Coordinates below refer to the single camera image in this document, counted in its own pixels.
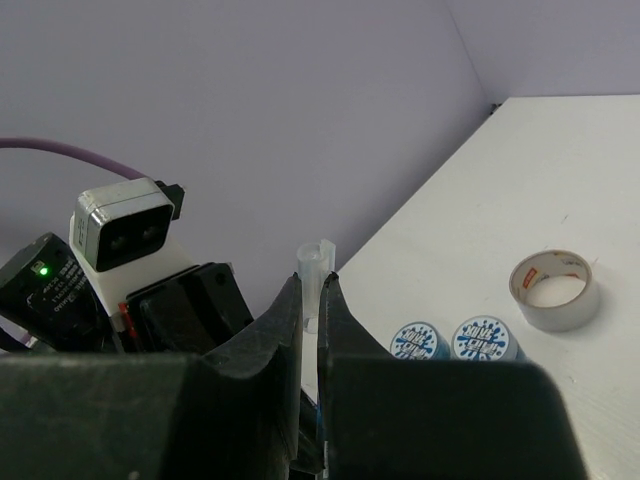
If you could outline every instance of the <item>lavender wall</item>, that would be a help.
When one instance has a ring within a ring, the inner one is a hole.
[[[637,0],[447,0],[493,102],[640,93]]]
[[[351,256],[487,115],[443,1],[5,0],[0,135],[94,149],[188,193],[175,234],[254,312],[323,237]],[[112,175],[2,156],[0,261]]]

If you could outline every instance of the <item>white table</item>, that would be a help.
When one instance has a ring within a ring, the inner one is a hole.
[[[547,248],[592,264],[602,307],[580,330],[534,329],[509,294],[513,267]],[[387,348],[413,321],[450,339],[471,316],[503,319],[558,385],[595,479],[640,478],[639,277],[640,96],[510,99],[340,271]]]

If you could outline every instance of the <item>small round container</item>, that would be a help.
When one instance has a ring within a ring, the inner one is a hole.
[[[391,354],[403,360],[446,360],[450,358],[449,345],[433,327],[425,322],[414,322],[402,327],[391,340]]]
[[[472,361],[526,360],[518,341],[502,320],[481,315],[462,323],[451,341],[452,358]]]

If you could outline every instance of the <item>clear tape roll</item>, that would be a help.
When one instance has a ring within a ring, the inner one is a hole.
[[[531,290],[551,277],[569,276],[584,281],[582,291],[573,299],[554,306],[536,306],[528,302]],[[511,295],[531,325],[547,332],[565,332],[589,322],[600,304],[598,285],[591,267],[580,255],[566,250],[547,250],[521,261],[509,280]]]

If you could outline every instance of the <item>purple cable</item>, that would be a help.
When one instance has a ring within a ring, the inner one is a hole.
[[[81,162],[90,163],[91,165],[113,172],[128,180],[146,177],[146,175],[131,167],[127,167],[126,165],[116,162],[115,160],[111,160],[110,158],[103,157],[102,155],[90,150],[74,147],[73,145],[67,145],[66,143],[54,142],[53,140],[33,137],[0,138],[0,148],[28,148],[31,150],[42,150],[43,152],[57,153],[58,155],[64,155],[65,157],[75,158]]]

